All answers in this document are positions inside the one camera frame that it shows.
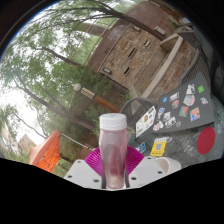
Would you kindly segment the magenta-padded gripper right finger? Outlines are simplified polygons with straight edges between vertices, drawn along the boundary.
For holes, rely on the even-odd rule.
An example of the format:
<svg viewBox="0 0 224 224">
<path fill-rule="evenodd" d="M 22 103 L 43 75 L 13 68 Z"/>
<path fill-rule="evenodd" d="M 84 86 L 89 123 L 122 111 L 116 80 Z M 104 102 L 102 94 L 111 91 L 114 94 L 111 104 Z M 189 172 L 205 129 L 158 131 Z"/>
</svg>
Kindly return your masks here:
<svg viewBox="0 0 224 224">
<path fill-rule="evenodd" d="M 129 146 L 126 156 L 126 186 L 139 188 L 165 176 L 165 171 L 151 156 L 143 156 L 135 148 Z"/>
</svg>

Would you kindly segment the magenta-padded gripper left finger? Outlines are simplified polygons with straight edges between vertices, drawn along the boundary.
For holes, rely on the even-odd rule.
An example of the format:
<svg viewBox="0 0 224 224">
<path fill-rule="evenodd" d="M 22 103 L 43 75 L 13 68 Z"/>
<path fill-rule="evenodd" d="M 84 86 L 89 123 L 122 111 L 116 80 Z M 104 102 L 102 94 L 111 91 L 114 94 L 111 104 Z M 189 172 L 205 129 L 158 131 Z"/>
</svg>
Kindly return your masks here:
<svg viewBox="0 0 224 224">
<path fill-rule="evenodd" d="M 65 179 L 84 188 L 102 188 L 102 161 L 100 150 L 93 150 L 84 160 L 77 159 Z"/>
</svg>

